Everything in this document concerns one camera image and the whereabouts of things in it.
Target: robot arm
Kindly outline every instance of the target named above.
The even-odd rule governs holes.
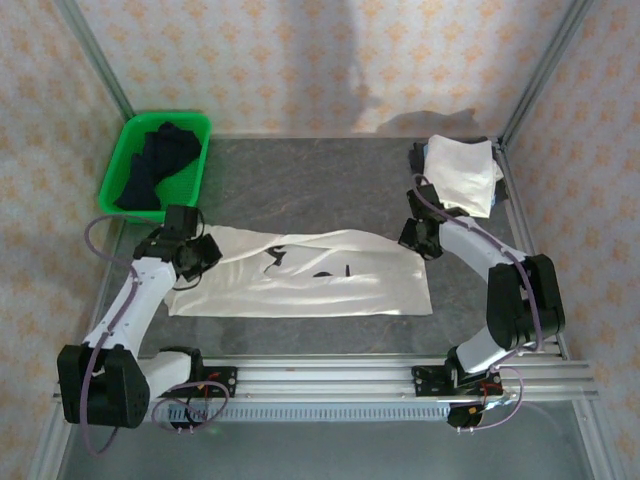
[[[491,366],[538,340],[530,299],[514,259],[523,267],[531,284],[542,338],[564,329],[564,311],[553,263],[547,256],[528,256],[482,230],[463,210],[445,210],[433,185],[422,185],[417,190],[435,209],[427,208],[414,190],[407,192],[413,218],[407,220],[398,243],[415,250],[426,260],[449,251],[487,282],[487,326],[453,348],[445,362],[450,387],[455,390],[483,380]]]
[[[80,392],[89,357],[103,334],[110,333],[98,354],[89,385],[90,424],[133,428],[144,419],[149,401],[170,387],[195,380],[202,358],[195,349],[168,348],[151,360],[138,360],[144,334],[165,295],[176,280],[191,281],[222,257],[211,235],[196,237],[197,208],[169,206],[165,223],[134,252],[133,268],[113,304],[82,345],[67,345],[58,356],[58,374],[65,418],[80,420]],[[111,325],[127,302],[132,283],[137,291],[123,317]]]

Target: green plastic basket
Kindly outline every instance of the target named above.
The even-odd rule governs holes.
[[[156,193],[162,205],[160,210],[131,211],[118,208],[114,202],[120,197],[129,179],[131,156],[134,153],[142,153],[145,134],[157,131],[164,122],[171,122],[179,128],[195,133],[202,143],[200,157],[185,169],[164,179],[156,186]],[[200,195],[200,184],[207,159],[211,129],[211,121],[207,116],[195,112],[152,112],[133,117],[123,127],[120,139],[113,151],[111,163],[100,189],[100,208],[105,213],[127,213],[162,223],[167,205],[195,207]]]

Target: white cloth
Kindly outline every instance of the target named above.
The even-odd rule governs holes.
[[[503,178],[490,140],[470,145],[440,135],[429,139],[424,176],[445,208],[462,207],[481,218],[489,218],[496,182]]]
[[[205,272],[197,287],[171,291],[165,297],[169,315],[432,313],[422,258],[378,235],[358,230],[276,235],[221,226],[207,226],[205,231],[213,236],[223,258]]]

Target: patterned wallpaper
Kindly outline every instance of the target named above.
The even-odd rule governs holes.
[[[82,230],[122,121],[49,0],[0,3],[0,110],[0,478],[20,479],[87,328],[104,267]]]
[[[640,478],[640,3],[594,3],[509,152],[537,247],[556,261],[577,358],[595,362]]]
[[[79,0],[134,109],[214,133],[502,133],[570,0]]]

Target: dark gray tabletop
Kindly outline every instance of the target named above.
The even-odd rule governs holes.
[[[397,240],[410,211],[408,139],[214,140],[198,206],[209,224],[271,233],[353,228]],[[513,245],[505,206],[479,222]],[[150,231],[126,225],[117,253],[130,257]],[[105,306],[126,272],[114,268]],[[340,318],[169,317],[158,309],[142,355],[167,345],[230,354],[443,354],[485,325],[486,284],[453,255],[427,264],[433,314]]]

